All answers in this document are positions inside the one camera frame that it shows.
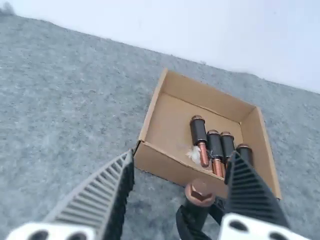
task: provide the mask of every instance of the hex bolt head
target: hex bolt head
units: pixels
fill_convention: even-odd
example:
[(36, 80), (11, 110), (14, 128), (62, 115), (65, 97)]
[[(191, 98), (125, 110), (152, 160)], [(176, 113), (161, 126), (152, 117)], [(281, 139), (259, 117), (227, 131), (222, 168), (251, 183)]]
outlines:
[(191, 185), (191, 196), (203, 202), (207, 199), (212, 198), (213, 193), (207, 184), (201, 179), (195, 179)]

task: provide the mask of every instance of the gray carpet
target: gray carpet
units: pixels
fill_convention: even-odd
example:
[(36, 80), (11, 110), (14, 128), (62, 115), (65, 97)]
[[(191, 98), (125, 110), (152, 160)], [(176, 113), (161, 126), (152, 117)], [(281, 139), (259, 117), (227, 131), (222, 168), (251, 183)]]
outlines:
[[(164, 67), (261, 106), (283, 209), (295, 232), (320, 238), (319, 94), (2, 15), (0, 239), (43, 219), (82, 180), (135, 145)], [(122, 239), (179, 239), (175, 212), (183, 189), (139, 170), (135, 176)], [(212, 239), (218, 230), (207, 222)]]

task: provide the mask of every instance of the white fluff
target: white fluff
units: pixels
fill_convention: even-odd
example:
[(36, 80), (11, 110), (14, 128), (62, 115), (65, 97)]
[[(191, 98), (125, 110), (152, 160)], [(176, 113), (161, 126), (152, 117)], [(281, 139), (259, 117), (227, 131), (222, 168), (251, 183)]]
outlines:
[(196, 164), (200, 164), (200, 148), (198, 146), (193, 146), (186, 155)]

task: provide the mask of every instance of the open cardboard box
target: open cardboard box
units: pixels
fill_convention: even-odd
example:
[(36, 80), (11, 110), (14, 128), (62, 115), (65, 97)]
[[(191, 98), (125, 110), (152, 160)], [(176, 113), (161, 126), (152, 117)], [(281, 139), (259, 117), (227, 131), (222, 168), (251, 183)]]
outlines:
[(281, 199), (275, 163), (261, 110), (254, 105), (165, 69), (146, 114), (135, 150), (135, 166), (185, 186), (195, 178), (214, 184), (216, 194), (227, 196), (223, 178), (195, 164), (186, 156), (192, 147), (190, 120), (205, 119), (206, 130), (228, 131), (234, 143), (253, 150), (257, 173)]

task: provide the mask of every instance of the white wall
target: white wall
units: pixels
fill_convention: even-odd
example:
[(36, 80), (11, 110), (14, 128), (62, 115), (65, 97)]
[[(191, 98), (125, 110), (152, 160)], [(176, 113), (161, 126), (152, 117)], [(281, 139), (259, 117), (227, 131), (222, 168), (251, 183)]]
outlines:
[(17, 15), (320, 93), (318, 0), (0, 0)]

